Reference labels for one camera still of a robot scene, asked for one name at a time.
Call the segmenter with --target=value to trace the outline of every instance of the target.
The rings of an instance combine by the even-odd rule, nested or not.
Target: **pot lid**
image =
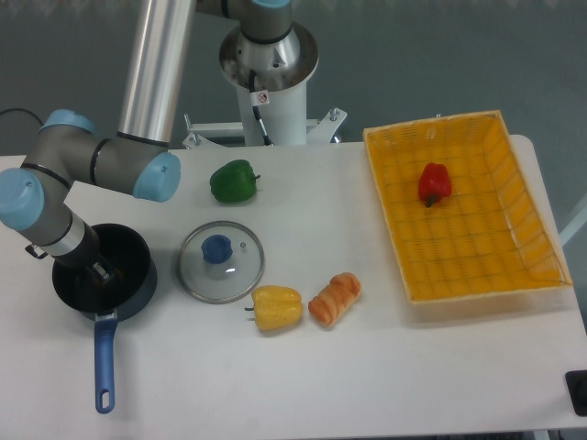
[[[232,303],[249,294],[265,269],[263,247],[245,226],[201,225],[183,242],[177,272],[183,287],[205,303]]]

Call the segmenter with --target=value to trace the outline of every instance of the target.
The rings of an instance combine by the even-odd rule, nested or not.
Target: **green bell pepper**
[[[257,179],[248,160],[232,160],[210,177],[210,190],[225,204],[244,202],[257,192]]]

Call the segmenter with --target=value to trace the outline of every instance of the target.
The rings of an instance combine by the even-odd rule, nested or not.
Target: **yellow bell pepper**
[[[296,323],[302,317],[302,296],[290,287],[261,286],[251,294],[255,307],[255,324],[261,331],[274,330]]]

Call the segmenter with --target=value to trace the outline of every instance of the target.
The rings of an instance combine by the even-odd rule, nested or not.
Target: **pepper stem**
[[[430,206],[432,206],[433,204],[435,204],[437,201],[438,201],[438,196],[437,195],[431,195],[426,200],[426,208],[429,208]]]

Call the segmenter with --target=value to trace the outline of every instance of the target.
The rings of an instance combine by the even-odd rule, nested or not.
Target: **red bell pepper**
[[[450,182],[449,171],[441,163],[428,163],[418,183],[418,196],[420,200],[426,202],[426,208],[429,208],[436,202],[440,202],[443,197],[449,197],[452,194],[452,183]]]

